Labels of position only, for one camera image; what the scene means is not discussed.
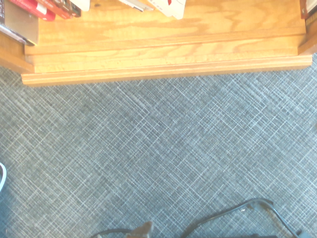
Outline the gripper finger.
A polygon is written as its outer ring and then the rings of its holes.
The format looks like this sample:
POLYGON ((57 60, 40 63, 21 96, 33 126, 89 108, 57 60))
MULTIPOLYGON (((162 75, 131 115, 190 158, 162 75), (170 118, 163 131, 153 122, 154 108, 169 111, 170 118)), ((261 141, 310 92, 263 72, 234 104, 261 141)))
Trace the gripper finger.
POLYGON ((133 236, 138 238, 150 238, 154 230, 152 221, 147 221, 133 230, 133 236))

